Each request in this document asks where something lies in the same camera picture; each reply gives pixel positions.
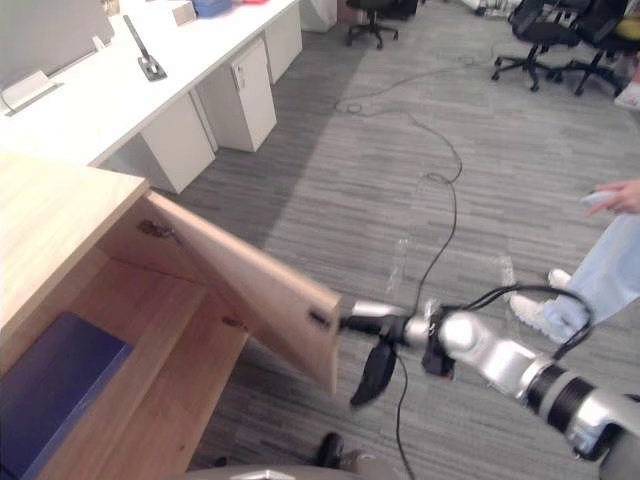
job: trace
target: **cabinet door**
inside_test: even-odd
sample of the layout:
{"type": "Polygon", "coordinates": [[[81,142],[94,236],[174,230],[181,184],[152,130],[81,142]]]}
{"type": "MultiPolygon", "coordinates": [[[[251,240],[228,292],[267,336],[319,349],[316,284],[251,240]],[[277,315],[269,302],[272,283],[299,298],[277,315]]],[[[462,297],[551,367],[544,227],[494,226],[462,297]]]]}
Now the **cabinet door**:
{"type": "Polygon", "coordinates": [[[233,312],[225,321],[333,392],[339,296],[164,197],[147,199],[233,312]]]}
{"type": "Polygon", "coordinates": [[[276,124],[264,42],[256,41],[231,63],[231,70],[249,128],[253,151],[256,151],[276,124]]]}

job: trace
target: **open cabinet door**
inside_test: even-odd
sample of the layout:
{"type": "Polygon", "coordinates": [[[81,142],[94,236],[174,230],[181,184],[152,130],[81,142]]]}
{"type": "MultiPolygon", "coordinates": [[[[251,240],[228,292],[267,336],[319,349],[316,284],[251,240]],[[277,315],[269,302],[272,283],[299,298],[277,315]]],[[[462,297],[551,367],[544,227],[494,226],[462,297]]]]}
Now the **open cabinet door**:
{"type": "Polygon", "coordinates": [[[335,391],[340,297],[260,250],[148,193],[147,200],[194,257],[243,327],[273,352],[335,391]]]}

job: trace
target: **chair wheel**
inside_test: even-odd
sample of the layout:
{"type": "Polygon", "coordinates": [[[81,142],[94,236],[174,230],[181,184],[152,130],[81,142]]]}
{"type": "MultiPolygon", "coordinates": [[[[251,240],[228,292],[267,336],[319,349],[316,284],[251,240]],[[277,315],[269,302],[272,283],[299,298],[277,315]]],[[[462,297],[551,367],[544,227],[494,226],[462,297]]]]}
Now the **chair wheel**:
{"type": "Polygon", "coordinates": [[[315,466],[324,468],[340,468],[340,458],[344,449],[344,440],[337,433],[328,433],[322,440],[318,450],[315,466]]]}

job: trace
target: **human hand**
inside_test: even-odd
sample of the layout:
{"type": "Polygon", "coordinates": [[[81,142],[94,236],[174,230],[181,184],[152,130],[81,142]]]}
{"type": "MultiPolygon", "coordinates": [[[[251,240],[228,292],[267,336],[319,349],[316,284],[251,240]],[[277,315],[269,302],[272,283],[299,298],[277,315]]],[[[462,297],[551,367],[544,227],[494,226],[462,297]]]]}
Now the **human hand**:
{"type": "Polygon", "coordinates": [[[610,210],[616,214],[640,214],[640,178],[623,182],[596,185],[597,192],[615,192],[604,202],[591,208],[587,215],[593,215],[601,210],[610,210]]]}

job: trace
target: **white object in hand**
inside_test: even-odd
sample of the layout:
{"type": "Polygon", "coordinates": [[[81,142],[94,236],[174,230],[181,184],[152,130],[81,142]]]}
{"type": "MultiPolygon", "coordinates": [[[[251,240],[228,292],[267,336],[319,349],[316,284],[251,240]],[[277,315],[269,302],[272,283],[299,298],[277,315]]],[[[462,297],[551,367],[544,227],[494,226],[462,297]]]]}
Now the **white object in hand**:
{"type": "Polygon", "coordinates": [[[586,197],[580,199],[580,205],[589,209],[593,208],[596,205],[604,202],[606,199],[608,199],[609,197],[611,197],[611,195],[614,195],[615,193],[616,192],[613,192],[611,190],[606,190],[603,192],[593,192],[587,195],[586,197]]]}

